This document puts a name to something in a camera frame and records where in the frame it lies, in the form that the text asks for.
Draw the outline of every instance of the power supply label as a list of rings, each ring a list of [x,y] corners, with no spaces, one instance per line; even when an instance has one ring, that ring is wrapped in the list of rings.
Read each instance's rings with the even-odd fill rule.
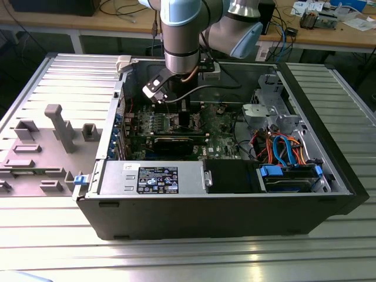
[[[177,167],[140,167],[137,192],[139,194],[178,194]]]

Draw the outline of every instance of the electronic equipment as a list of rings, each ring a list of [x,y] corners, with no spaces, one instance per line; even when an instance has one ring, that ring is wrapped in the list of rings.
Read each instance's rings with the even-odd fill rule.
[[[270,21],[273,17],[276,3],[273,0],[260,0],[258,9],[260,11],[260,22],[263,24],[262,35],[266,35],[270,26]]]
[[[304,11],[300,19],[300,27],[313,29],[313,28],[330,28],[334,29],[337,26],[338,18],[331,12],[317,12],[315,10]]]
[[[348,118],[371,133],[376,119],[339,74],[211,54],[251,51],[262,30],[258,1],[144,4],[161,10],[166,59],[46,58],[2,127],[8,147],[17,136],[2,151],[3,194],[72,192],[104,240],[307,234],[368,199],[362,167],[348,156],[356,145],[328,124],[348,131],[351,120],[322,107],[352,103]],[[316,88],[322,77],[330,82]],[[324,98],[335,102],[317,103]]]
[[[16,12],[92,16],[100,0],[9,0]]]

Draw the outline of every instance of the wire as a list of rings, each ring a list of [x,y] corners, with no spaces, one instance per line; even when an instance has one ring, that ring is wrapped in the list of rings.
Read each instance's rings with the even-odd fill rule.
[[[280,13],[280,11],[278,10],[278,8],[275,7],[274,10],[278,13],[278,16],[272,16],[272,17],[273,17],[273,18],[277,18],[277,19],[279,19],[279,20],[281,21],[281,26],[282,26],[282,28],[283,28],[283,25],[285,25],[286,28],[287,28],[287,24],[286,24],[286,22],[284,21],[284,19],[282,19],[281,13]]]
[[[39,42],[30,34],[30,32],[28,32],[22,25],[19,21],[16,20],[16,18],[11,14],[11,12],[9,11],[8,7],[6,6],[5,4],[5,0],[2,0],[2,3],[4,5],[4,8],[5,10],[7,11],[8,15],[12,17],[12,19],[16,22],[16,24],[19,25],[20,28],[22,28],[29,36],[31,39],[33,39],[33,41],[40,47],[41,50],[43,50],[43,52],[45,54],[47,54],[47,51],[45,48],[43,48],[43,46],[41,44],[39,44]]]
[[[272,161],[273,161],[273,155],[272,155],[272,148],[270,146],[269,137],[266,138],[266,149],[268,151],[268,163],[272,163]]]
[[[261,155],[266,151],[266,148],[264,150],[262,150],[257,156],[256,156],[256,159],[258,159],[259,157],[261,157]]]
[[[104,11],[104,10],[102,9],[103,6],[104,6],[104,4],[106,4],[106,3],[110,2],[110,1],[113,1],[113,0],[106,0],[105,2],[103,2],[102,4],[99,5],[99,10],[100,10],[102,13],[104,13],[104,14],[106,14],[106,15],[110,15],[110,16],[126,16],[126,15],[131,15],[131,14],[138,13],[138,12],[141,12],[141,11],[143,11],[143,10],[148,9],[148,8],[142,8],[142,9],[139,9],[139,10],[136,10],[136,11],[133,11],[133,12],[129,12],[129,13],[124,13],[124,14],[123,14],[123,13],[120,13],[120,12],[118,12],[118,11],[116,11],[116,14],[112,14],[112,13],[106,12],[106,11]]]
[[[152,56],[154,56],[154,44],[155,44],[155,37],[157,37],[158,34],[158,22],[157,22],[157,15],[158,11],[155,10],[154,12],[154,21],[153,21],[153,26],[152,26]]]
[[[301,156],[301,161],[303,162],[303,164],[307,164],[306,161],[304,160],[304,156],[303,156],[303,148],[300,147],[300,156]]]
[[[22,61],[22,63],[23,64],[25,64],[25,62],[24,62],[24,50],[25,50],[25,47],[26,47],[26,43],[27,43],[27,41],[28,41],[28,39],[30,38],[30,35],[25,39],[25,42],[23,43],[23,47],[22,47],[22,51],[21,51],[21,61]]]
[[[116,6],[116,1],[113,0],[112,2],[113,2],[113,9],[116,11],[116,13],[120,13],[120,14],[121,14],[121,11],[120,11],[120,10],[123,9],[123,8],[126,8],[126,7],[133,7],[133,6],[138,6],[138,5],[139,5],[139,3],[135,3],[135,4],[123,5],[123,6],[117,7],[117,6]],[[124,18],[124,16],[121,16],[121,15],[118,15],[117,17],[118,17],[119,19],[122,19],[122,20],[124,20],[124,21],[128,21],[128,22],[131,22],[131,23],[133,23],[133,24],[136,23],[136,21],[135,21],[134,19],[132,19],[132,18],[133,18],[133,15],[125,15],[125,18]]]
[[[160,30],[160,50],[162,52],[162,56],[165,56],[165,50],[163,47],[163,31],[162,31],[162,18],[160,17],[160,11],[159,11],[159,30]]]
[[[197,65],[193,71],[190,73],[190,75],[187,77],[187,78],[184,78],[184,79],[181,79],[181,82],[183,83],[186,83],[188,81],[190,81],[192,79],[192,77],[194,76],[194,74],[199,70],[199,66]]]
[[[276,62],[279,62],[279,60],[281,59],[281,55],[282,55],[282,53],[283,53],[283,51],[284,51],[284,49],[285,49],[285,46],[286,46],[286,35],[285,35],[284,30],[283,30],[283,27],[282,27],[281,25],[276,24],[276,23],[274,23],[274,22],[271,22],[271,23],[272,23],[273,25],[279,27],[279,28],[281,29],[281,32],[282,32],[282,38],[283,38],[282,50],[281,50],[281,52],[280,52],[279,57],[278,57],[277,60],[276,60]]]
[[[296,159],[298,160],[298,164],[300,165],[300,164],[301,164],[301,162],[300,162],[300,158],[299,158],[299,155],[298,155],[298,153],[296,152],[295,149],[293,150],[293,153],[294,153]]]
[[[129,113],[131,113],[132,112],[132,110],[133,110],[133,98],[130,98],[130,100],[131,100],[131,106],[130,106],[130,110],[129,110]]]
[[[292,165],[296,164],[296,160],[294,159],[293,153],[291,151],[291,145],[290,145],[290,143],[288,142],[288,139],[285,136],[278,135],[278,136],[276,136],[274,138],[274,140],[273,140],[273,153],[274,153],[274,156],[276,157],[277,160],[280,161],[280,163],[282,165],[287,166],[286,163],[284,162],[284,160],[281,159],[279,157],[278,153],[277,153],[277,142],[278,142],[279,138],[282,138],[285,141],[285,143],[286,143],[286,151],[287,151],[288,160],[290,161],[290,163]]]
[[[183,96],[177,98],[177,99],[174,99],[174,100],[168,100],[168,101],[165,101],[165,103],[176,103],[180,100],[183,100],[185,97],[197,92],[198,90],[201,90],[201,89],[204,89],[204,88],[220,88],[220,89],[239,89],[239,87],[236,87],[236,86],[226,86],[226,85],[201,85],[201,86],[198,86],[194,89],[192,89],[191,91],[185,93]]]
[[[233,137],[234,137],[234,141],[235,141],[235,146],[237,145],[239,147],[239,149],[242,150],[244,153],[246,153],[247,156],[251,159],[252,155],[245,148],[240,146],[240,143],[244,142],[244,140],[241,141],[241,142],[238,142],[237,139],[236,139],[236,135],[235,135],[236,122],[237,122],[237,118],[239,117],[241,111],[242,111],[242,109],[240,109],[240,111],[235,116],[235,120],[234,120],[234,124],[233,124]]]
[[[372,53],[370,54],[370,56],[368,57],[368,59],[365,61],[364,65],[367,65],[369,63],[369,61],[371,60],[373,54],[375,54],[375,51],[376,51],[376,46],[375,48],[373,49]]]

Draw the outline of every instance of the wooden table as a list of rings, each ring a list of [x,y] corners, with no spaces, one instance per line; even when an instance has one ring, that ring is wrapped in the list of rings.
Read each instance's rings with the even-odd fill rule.
[[[117,6],[132,4],[131,0],[117,0]],[[317,49],[344,52],[372,52],[376,46],[376,31],[361,32],[343,23],[337,25],[336,30],[314,29],[306,30],[299,27],[299,17],[291,16],[291,6],[294,0],[277,0],[278,10],[288,26],[298,29],[294,48]],[[12,6],[7,4],[13,16],[31,32],[62,33],[70,36],[76,53],[84,53],[81,44],[81,35],[111,36],[122,38],[152,38],[150,30],[154,20],[153,11],[147,9],[135,14],[136,23],[131,23],[117,16],[106,15],[97,11],[92,17],[73,15],[52,15],[39,13],[14,12]],[[130,7],[123,11],[134,11],[142,6]],[[113,5],[103,7],[107,12],[114,13]],[[366,8],[367,13],[375,13],[376,9]],[[8,15],[0,1],[0,29],[21,31],[22,29]],[[257,59],[263,60],[270,47],[276,46],[280,40],[276,27],[271,26],[268,34],[260,37],[257,43],[261,48]]]

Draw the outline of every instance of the circuit board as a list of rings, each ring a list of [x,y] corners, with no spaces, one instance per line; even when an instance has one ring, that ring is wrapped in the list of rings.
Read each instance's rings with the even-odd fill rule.
[[[179,115],[144,106],[125,119],[128,160],[239,159],[231,132],[234,113],[221,104],[206,104],[190,114],[189,125],[179,126]],[[162,139],[192,145],[189,154],[165,155],[154,151]]]

